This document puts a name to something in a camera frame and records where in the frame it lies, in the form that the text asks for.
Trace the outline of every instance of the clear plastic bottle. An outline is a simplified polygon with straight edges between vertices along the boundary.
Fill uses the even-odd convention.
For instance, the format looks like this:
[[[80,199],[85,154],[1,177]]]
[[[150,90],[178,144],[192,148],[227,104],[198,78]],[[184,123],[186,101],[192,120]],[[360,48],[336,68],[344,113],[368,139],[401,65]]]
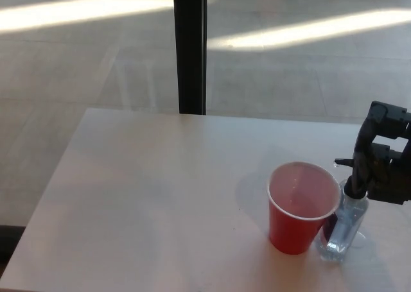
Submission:
[[[344,180],[340,184],[341,202],[338,209],[322,226],[317,238],[317,249],[327,261],[342,262],[353,242],[368,209],[368,199],[352,199],[344,192]]]

